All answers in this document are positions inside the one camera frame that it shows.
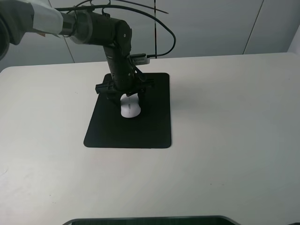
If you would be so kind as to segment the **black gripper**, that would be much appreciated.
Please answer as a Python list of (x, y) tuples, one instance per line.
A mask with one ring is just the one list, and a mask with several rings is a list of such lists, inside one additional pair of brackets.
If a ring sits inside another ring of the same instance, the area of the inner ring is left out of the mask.
[(143, 109), (146, 89), (154, 86), (150, 79), (130, 60), (130, 54), (122, 55), (119, 48), (104, 47), (105, 56), (111, 72), (111, 81), (95, 86), (97, 94), (101, 94), (101, 107), (106, 113), (120, 113), (120, 97), (123, 94), (138, 95), (138, 104)]

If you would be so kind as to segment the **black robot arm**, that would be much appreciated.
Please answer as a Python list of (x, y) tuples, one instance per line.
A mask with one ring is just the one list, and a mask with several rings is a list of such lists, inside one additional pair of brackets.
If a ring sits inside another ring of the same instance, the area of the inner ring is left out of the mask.
[(132, 29), (126, 21), (84, 7), (59, 11), (30, 1), (1, 1), (1, 57), (26, 33), (62, 35), (79, 45), (102, 46), (112, 79), (96, 85), (96, 93), (118, 105), (125, 118), (141, 112), (145, 92), (154, 82), (138, 69), (147, 64), (146, 55), (130, 53)]

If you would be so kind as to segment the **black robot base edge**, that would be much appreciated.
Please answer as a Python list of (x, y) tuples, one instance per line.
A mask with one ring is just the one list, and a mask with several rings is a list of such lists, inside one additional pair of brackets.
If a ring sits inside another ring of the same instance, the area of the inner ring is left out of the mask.
[(64, 225), (238, 225), (224, 216), (78, 218)]

